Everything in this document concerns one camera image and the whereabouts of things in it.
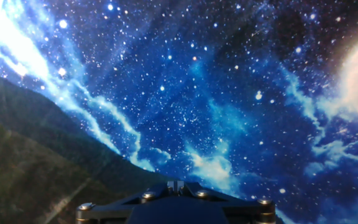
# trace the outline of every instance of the light spot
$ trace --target light spot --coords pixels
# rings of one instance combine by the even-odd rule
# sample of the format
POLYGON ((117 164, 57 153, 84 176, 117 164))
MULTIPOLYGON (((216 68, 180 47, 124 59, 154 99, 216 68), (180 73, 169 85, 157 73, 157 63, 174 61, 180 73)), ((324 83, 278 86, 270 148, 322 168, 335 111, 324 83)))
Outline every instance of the light spot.
POLYGON ((258 91, 258 93, 256 94, 255 98, 256 98, 257 100, 262 99, 262 93, 261 93, 260 91, 258 91))
POLYGON ((66 22, 66 20, 61 20, 60 22, 59 22, 59 25, 60 25, 60 27, 61 28, 66 28, 67 27, 67 22, 66 22))
POLYGON ((18 63, 16 65, 15 71, 17 72, 17 74, 19 74, 21 77, 25 76, 27 74, 27 69, 25 68, 24 65, 22 65, 21 63, 18 63))
POLYGON ((64 68, 60 68, 58 73, 59 73, 59 75, 64 76, 64 75, 66 75, 66 70, 64 68))

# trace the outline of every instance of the mountain silhouette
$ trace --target mountain silhouette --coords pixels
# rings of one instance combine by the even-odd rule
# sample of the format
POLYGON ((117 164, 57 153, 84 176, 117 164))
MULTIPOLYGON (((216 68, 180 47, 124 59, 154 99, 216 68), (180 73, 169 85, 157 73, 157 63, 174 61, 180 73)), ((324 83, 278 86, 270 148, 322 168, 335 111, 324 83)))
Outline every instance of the mountain silhouette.
POLYGON ((87 135, 46 97, 0 78, 0 223, 74 223, 82 203, 168 180, 87 135))

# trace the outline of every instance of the starry sky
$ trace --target starry sky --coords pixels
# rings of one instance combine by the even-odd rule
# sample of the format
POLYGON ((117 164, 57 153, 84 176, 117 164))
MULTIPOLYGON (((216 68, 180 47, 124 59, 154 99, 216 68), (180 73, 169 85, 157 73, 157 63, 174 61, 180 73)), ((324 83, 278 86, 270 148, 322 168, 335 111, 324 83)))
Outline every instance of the starry sky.
POLYGON ((357 46, 358 1, 0 0, 0 77, 286 223, 358 223, 357 46))

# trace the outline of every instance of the dark metal part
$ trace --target dark metal part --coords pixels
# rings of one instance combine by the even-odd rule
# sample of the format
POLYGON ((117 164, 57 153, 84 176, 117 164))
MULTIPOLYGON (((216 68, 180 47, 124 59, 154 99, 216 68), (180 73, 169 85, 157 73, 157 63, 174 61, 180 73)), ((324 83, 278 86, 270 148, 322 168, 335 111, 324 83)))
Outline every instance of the dark metal part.
POLYGON ((78 207, 76 220, 77 224, 274 224, 275 204, 244 201, 196 182, 172 181, 109 205, 78 207))

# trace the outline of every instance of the screw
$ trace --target screw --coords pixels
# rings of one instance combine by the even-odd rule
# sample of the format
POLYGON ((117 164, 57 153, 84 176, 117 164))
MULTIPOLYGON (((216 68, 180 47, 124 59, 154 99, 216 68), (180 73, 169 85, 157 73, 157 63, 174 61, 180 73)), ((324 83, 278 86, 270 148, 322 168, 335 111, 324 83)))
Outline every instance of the screw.
POLYGON ((92 204, 91 202, 89 203, 84 203, 80 206, 80 210, 89 210, 94 206, 94 204, 92 204))
POLYGON ((197 197, 200 197, 200 198, 207 197, 208 191, 207 190, 199 190, 199 191, 197 191, 196 195, 197 195, 197 197))
POLYGON ((269 198, 260 198, 258 199, 258 202, 262 205, 268 205, 272 203, 272 200, 270 200, 269 198))
POLYGON ((142 198, 144 199, 151 199, 155 197, 155 193, 154 192, 144 192, 144 194, 142 195, 142 198))

